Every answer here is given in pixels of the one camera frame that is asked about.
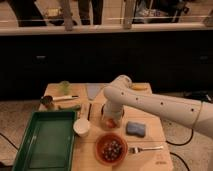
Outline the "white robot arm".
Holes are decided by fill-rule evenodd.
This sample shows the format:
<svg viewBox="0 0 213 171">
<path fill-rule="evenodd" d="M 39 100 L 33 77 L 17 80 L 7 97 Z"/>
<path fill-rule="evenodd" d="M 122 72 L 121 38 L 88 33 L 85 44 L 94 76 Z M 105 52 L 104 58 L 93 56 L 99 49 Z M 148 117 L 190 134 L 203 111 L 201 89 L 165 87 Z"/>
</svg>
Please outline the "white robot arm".
<svg viewBox="0 0 213 171">
<path fill-rule="evenodd" d="M 131 88 L 126 75 L 116 77 L 103 89 L 105 116 L 121 118 L 124 106 L 130 106 L 191 128 L 213 139 L 213 104 L 199 100 L 141 93 Z"/>
</svg>

